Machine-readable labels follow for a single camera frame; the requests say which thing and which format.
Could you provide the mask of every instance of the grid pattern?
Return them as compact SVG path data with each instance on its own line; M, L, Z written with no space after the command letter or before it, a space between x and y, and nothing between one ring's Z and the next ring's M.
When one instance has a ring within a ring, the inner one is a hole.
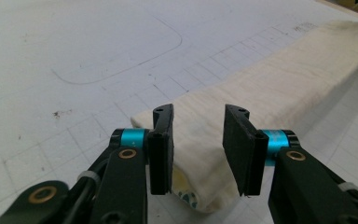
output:
M76 86L53 80L38 86L37 90L29 89L15 96L6 96L15 97L24 105L44 102L33 111L40 114L48 109L44 106L53 104L59 97L79 100L72 105L59 104L60 110L52 114L49 112L56 119L55 126L48 126L43 132L32 128L19 130L19 134L11 136L11 139L2 140L0 215L22 191L36 183L58 179L73 186L76 176L86 170L107 147L110 133L115 128L131 126L131 116L166 104L186 92L219 83L230 74L290 45L315 27L313 23L299 18L277 21L272 25L263 24L264 28L257 32L218 49L195 47L178 50L164 60L140 64L98 86L77 90ZM48 91L50 86L55 86L54 92ZM81 93L71 96L72 92ZM99 97L107 99L101 102L112 103L102 105L93 101L90 99L91 92L98 92ZM26 115L13 119L20 119L26 124ZM43 119L39 121L41 125L46 123ZM21 134L24 132L38 134ZM358 72L310 111L295 132L303 148L358 186ZM210 215L191 210L173 195L149 195L149 222L272 223L267 205L272 175L273 168L267 168L260 197L239 198L228 208Z

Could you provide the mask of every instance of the black object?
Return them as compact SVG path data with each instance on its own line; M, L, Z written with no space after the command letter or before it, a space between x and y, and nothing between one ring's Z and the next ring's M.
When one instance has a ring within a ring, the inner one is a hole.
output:
M226 105L223 146L240 195L249 189L259 192L261 186L262 173L252 167L260 166L267 149L255 144L264 139L257 134L247 110ZM358 224L358 190L340 189L345 181L304 150L293 132L285 134L290 147L277 153L268 200L274 223Z
M173 105L153 111L154 130L116 129L108 148L68 190L61 181L24 191L0 224L147 223L145 165L150 191L171 192Z

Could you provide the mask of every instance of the beige cloth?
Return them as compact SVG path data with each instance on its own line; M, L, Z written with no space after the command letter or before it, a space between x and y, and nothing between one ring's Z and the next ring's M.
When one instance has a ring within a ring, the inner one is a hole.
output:
M248 109L257 129L291 129L357 68L358 22L334 21L219 85L175 99L173 192L201 212L238 197L222 147L225 104ZM131 122L151 129L152 113Z

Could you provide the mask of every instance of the white towel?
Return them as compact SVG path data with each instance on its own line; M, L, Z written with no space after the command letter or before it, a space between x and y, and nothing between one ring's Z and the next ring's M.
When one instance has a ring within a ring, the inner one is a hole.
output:
M334 21L219 85L175 99L172 191L201 212L238 197L222 147L225 104L248 109L257 129L291 129L357 68L358 22ZM152 113L131 122L152 129Z

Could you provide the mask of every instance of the blue metallic cylinder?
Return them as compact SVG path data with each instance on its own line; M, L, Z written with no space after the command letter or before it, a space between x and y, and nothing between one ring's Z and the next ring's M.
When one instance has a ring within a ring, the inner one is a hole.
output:
M282 130L261 130L265 133L268 140L268 151L266 157L267 166L275 166L275 158L281 147L289 147L289 139Z
M124 129L120 145L123 147L144 148L145 129Z

